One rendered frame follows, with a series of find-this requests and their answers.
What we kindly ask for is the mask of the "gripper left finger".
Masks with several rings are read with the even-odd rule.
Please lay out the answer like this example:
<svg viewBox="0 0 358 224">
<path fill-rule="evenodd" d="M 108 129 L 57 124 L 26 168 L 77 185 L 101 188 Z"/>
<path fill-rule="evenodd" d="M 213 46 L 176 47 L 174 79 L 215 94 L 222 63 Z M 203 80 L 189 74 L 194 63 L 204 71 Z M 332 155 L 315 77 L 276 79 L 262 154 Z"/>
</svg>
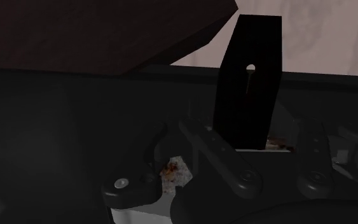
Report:
<svg viewBox="0 0 358 224">
<path fill-rule="evenodd" d="M 233 193 L 243 199 L 253 199 L 260 194 L 263 186 L 260 174 L 218 133 L 207 130 L 191 118 L 180 120 L 178 127 L 193 149 L 206 157 Z M 161 170 L 156 167 L 155 148 L 168 132 L 167 124 L 155 122 L 137 136 L 117 168 L 101 186 L 107 207 L 131 209 L 160 199 L 162 178 Z"/>
</svg>

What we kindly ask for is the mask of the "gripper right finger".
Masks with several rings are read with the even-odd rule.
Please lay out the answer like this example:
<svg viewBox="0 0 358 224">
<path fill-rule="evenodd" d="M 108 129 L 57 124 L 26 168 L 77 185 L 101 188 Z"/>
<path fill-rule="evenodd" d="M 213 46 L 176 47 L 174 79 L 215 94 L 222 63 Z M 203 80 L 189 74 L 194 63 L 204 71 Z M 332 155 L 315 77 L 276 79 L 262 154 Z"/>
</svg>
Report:
<svg viewBox="0 0 358 224">
<path fill-rule="evenodd" d="M 358 199 L 358 181 L 344 176 L 333 167 L 323 125 L 314 119 L 302 119 L 298 127 L 299 192 L 308 199 Z"/>
</svg>

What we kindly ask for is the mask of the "dark brown wooden furniture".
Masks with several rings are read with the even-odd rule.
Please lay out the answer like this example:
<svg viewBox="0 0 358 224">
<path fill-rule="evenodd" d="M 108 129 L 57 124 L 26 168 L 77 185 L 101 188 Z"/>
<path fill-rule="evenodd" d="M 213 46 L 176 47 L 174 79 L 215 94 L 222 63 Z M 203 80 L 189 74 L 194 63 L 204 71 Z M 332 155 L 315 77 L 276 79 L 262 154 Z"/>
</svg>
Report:
<svg viewBox="0 0 358 224">
<path fill-rule="evenodd" d="M 235 0 L 0 0 L 0 68 L 121 75 L 208 44 Z"/>
</svg>

